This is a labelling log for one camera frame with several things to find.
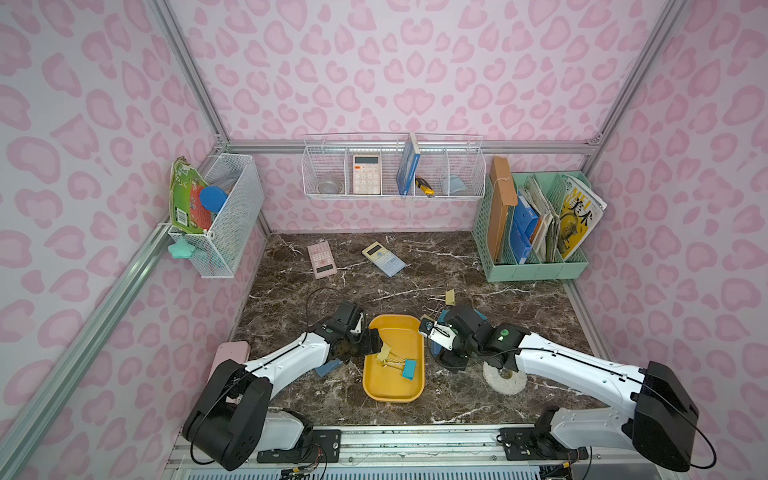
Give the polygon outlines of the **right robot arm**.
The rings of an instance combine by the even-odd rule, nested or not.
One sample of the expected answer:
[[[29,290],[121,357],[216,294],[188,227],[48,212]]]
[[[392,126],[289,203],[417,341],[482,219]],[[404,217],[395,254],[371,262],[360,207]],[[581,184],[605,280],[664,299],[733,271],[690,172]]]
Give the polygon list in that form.
[[[508,457],[573,460],[593,447],[633,450],[674,472],[694,468],[698,407],[676,374],[599,359],[556,344],[523,327],[492,325],[473,307],[448,309],[441,321],[422,318],[419,332],[440,346],[437,362],[450,371],[476,360],[497,370],[558,382],[600,402],[597,409],[549,407],[532,427],[504,427],[497,436]]]

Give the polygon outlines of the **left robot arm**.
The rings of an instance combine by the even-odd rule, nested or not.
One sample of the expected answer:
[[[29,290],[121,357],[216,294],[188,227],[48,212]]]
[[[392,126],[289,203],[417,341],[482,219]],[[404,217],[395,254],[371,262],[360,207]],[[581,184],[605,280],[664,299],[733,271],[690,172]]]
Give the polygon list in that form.
[[[350,361],[381,352],[377,329],[364,325],[361,307],[343,301],[336,311],[309,326],[293,342],[259,359],[227,359],[215,367],[182,428],[190,459],[227,471],[254,453],[269,460],[297,462],[306,472],[333,461],[337,439],[324,439],[312,422],[291,411],[272,411],[274,397],[306,373],[332,360]]]

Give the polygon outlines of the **yellow plastic storage box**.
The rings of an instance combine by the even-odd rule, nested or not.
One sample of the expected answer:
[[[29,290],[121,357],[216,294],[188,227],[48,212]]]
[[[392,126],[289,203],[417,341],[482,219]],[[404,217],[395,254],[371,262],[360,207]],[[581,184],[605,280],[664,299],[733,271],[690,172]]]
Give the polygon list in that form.
[[[415,378],[407,380],[399,370],[382,366],[376,355],[367,356],[362,385],[371,399],[378,402],[410,403],[424,391],[425,346],[419,326],[419,320],[410,315],[379,315],[372,320],[369,328],[378,329],[383,344],[391,347],[390,361],[411,359],[417,362],[417,367]]]

